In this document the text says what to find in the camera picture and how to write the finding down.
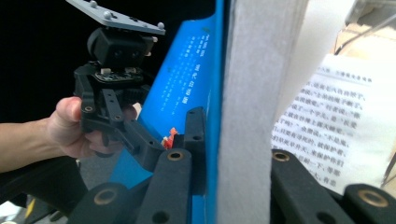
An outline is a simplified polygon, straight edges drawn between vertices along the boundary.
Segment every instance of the blue board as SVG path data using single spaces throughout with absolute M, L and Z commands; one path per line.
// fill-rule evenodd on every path
M 183 21 L 143 106 L 139 122 L 159 141 L 184 133 L 188 110 L 206 113 L 207 193 L 192 197 L 192 224 L 215 223 L 222 86 L 223 4 L 202 20 Z M 131 188 L 151 175 L 124 150 L 110 177 Z

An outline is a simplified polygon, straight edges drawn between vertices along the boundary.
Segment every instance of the black plastic part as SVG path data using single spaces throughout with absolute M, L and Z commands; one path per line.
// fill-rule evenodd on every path
M 131 78 L 128 81 L 110 81 L 101 82 L 95 78 L 95 74 L 100 72 L 100 66 L 97 63 L 86 63 L 75 70 L 75 92 L 76 96 L 84 99 L 81 108 L 86 106 L 92 107 L 91 110 L 82 111 L 91 115 L 96 115 L 95 107 L 104 106 L 102 89 L 113 90 L 119 103 L 121 105 L 140 103 L 143 104 L 149 93 L 149 86 L 151 77 L 148 75 L 137 74 L 136 78 Z
M 116 93 L 110 89 L 102 89 L 102 94 L 105 98 L 105 109 L 109 124 L 118 129 L 122 128 L 124 116 Z
M 76 160 L 68 157 L 0 174 L 0 204 L 24 192 L 69 216 L 87 191 Z
M 270 224 L 283 224 L 286 222 L 285 216 L 283 216 L 282 209 L 276 202 L 274 195 L 271 193 L 270 202 Z
M 26 208 L 26 204 L 27 204 L 27 195 L 24 193 L 21 193 L 17 196 L 15 196 L 12 199 L 9 199 L 9 201 L 19 207 L 24 207 Z
M 128 190 L 105 183 L 87 193 L 69 217 L 71 224 L 191 223 L 191 154 L 164 151 L 151 178 Z
M 144 169 L 153 172 L 165 148 L 135 119 L 125 122 L 124 128 L 122 140 L 128 151 Z
M 396 223 L 396 199 L 369 185 L 349 185 L 342 200 L 344 210 L 356 223 Z
M 136 223 L 190 223 L 190 186 L 190 152 L 182 148 L 165 151 L 158 160 Z
M 37 221 L 41 220 L 43 217 L 46 217 L 56 212 L 56 210 L 53 207 L 49 206 L 46 202 L 35 198 L 33 198 L 32 200 L 34 200 L 34 205 L 29 215 L 25 216 L 24 224 L 37 223 Z
M 51 222 L 56 222 L 56 221 L 58 221 L 59 219 L 61 219 L 63 216 L 64 216 L 64 215 L 62 215 L 61 212 L 55 211 L 54 213 L 52 213 L 52 214 L 49 216 L 49 221 L 51 221 Z
M 354 223 L 288 151 L 273 149 L 271 180 L 286 223 Z
M 138 67 L 154 42 L 137 32 L 98 28 L 88 39 L 88 50 L 103 67 Z
M 128 203 L 127 193 L 128 189 L 117 183 L 105 183 L 91 189 L 76 206 L 67 223 L 115 223 L 119 211 Z
M 206 190 L 205 113 L 202 107 L 187 112 L 184 146 L 192 155 L 192 194 L 204 195 Z

